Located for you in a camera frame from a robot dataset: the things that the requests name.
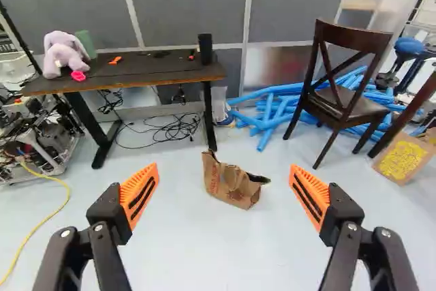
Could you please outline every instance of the cardboard sign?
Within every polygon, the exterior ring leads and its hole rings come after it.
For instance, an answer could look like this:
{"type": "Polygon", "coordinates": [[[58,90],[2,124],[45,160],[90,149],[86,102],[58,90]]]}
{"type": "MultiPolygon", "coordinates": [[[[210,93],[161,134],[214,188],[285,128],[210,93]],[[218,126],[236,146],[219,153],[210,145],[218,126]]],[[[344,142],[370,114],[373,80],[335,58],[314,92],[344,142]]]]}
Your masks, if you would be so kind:
{"type": "Polygon", "coordinates": [[[377,157],[373,169],[398,185],[404,185],[433,156],[436,147],[399,132],[377,157]]]}
{"type": "Polygon", "coordinates": [[[204,185],[211,196],[242,209],[251,208],[260,198],[260,187],[270,179],[253,175],[236,165],[218,162],[213,151],[202,152],[204,185]]]}

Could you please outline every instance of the dark wooden chair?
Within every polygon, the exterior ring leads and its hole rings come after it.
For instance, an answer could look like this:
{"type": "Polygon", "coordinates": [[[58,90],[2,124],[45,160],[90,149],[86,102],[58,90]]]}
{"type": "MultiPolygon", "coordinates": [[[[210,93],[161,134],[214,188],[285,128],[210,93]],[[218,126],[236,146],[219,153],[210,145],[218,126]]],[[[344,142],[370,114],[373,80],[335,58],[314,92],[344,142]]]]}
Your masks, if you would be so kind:
{"type": "Polygon", "coordinates": [[[391,33],[350,29],[328,24],[322,20],[316,20],[312,53],[300,101],[298,102],[291,123],[283,136],[284,140],[290,137],[303,109],[319,120],[317,124],[318,127],[322,126],[322,124],[327,124],[333,129],[332,136],[328,139],[327,144],[324,146],[320,156],[313,165],[314,169],[321,163],[339,131],[347,127],[371,123],[353,150],[353,153],[357,153],[370,138],[371,134],[375,131],[386,114],[389,113],[386,107],[363,97],[362,93],[369,79],[372,77],[375,68],[378,66],[391,36],[391,33]],[[358,52],[332,69],[326,42],[357,50],[358,52]],[[318,49],[321,52],[322,61],[326,68],[326,75],[312,84],[318,49]],[[368,54],[374,54],[374,57],[356,91],[349,90],[334,83],[335,75],[368,54]],[[316,90],[327,80],[330,83],[330,87],[316,90]]]}

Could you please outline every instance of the purple stuffed elephant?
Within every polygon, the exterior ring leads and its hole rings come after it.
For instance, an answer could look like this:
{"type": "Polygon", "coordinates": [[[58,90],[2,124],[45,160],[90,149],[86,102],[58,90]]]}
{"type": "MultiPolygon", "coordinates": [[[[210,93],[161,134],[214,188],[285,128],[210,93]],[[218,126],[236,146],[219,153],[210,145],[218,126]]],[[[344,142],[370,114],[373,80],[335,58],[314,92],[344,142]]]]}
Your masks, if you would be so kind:
{"type": "Polygon", "coordinates": [[[73,71],[89,71],[83,59],[89,61],[89,55],[82,42],[72,34],[53,31],[44,37],[45,78],[51,79],[61,75],[61,67],[69,66],[73,71]]]}

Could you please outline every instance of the desk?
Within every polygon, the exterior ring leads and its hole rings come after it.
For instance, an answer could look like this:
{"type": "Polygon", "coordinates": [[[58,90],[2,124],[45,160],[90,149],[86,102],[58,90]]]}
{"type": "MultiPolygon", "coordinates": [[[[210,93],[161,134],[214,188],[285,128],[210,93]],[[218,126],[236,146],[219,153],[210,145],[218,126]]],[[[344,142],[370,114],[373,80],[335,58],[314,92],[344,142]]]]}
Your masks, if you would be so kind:
{"type": "Polygon", "coordinates": [[[225,78],[223,67],[218,62],[202,66],[199,60],[188,61],[190,50],[171,50],[170,54],[162,58],[155,58],[157,53],[159,52],[101,54],[92,60],[91,69],[86,73],[87,79],[82,82],[72,80],[69,76],[71,70],[63,68],[61,77],[47,80],[40,76],[27,83],[21,92],[26,96],[64,93],[83,125],[99,145],[92,168],[101,168],[123,122],[115,121],[109,132],[105,134],[83,100],[80,91],[203,82],[204,122],[208,146],[216,151],[217,141],[212,124],[211,81],[225,78]],[[116,56],[122,56],[123,60],[117,65],[108,65],[108,62],[116,56]]]}

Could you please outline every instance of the cubicle wall panel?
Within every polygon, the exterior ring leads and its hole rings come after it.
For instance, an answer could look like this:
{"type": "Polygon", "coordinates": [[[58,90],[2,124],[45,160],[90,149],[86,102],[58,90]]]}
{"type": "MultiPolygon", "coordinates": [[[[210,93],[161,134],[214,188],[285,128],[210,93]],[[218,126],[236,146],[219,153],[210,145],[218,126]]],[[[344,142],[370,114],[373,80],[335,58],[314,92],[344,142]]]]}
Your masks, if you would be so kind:
{"type": "MultiPolygon", "coordinates": [[[[224,80],[212,82],[212,87],[227,86],[227,98],[239,96],[241,52],[241,49],[215,50],[227,76],[224,80]]],[[[163,105],[171,104],[171,98],[177,90],[178,85],[158,85],[157,92],[161,103],[163,105]]],[[[203,90],[202,83],[183,84],[183,91],[188,102],[200,101],[200,90],[203,90]]]]}
{"type": "Polygon", "coordinates": [[[96,48],[138,46],[125,0],[2,0],[29,48],[53,30],[89,30],[96,48]]]}
{"type": "Polygon", "coordinates": [[[416,0],[381,0],[371,29],[383,32],[402,29],[415,2],[416,0]]]}
{"type": "Polygon", "coordinates": [[[380,0],[342,0],[338,24],[366,29],[380,0]]]}
{"type": "Polygon", "coordinates": [[[252,0],[249,41],[311,40],[316,18],[332,22],[341,0],[252,0]]]}
{"type": "Polygon", "coordinates": [[[243,91],[303,82],[311,49],[312,46],[259,47],[249,44],[243,91]]]}
{"type": "Polygon", "coordinates": [[[214,43],[243,40],[245,0],[134,0],[146,46],[196,44],[212,33],[214,43]]]}

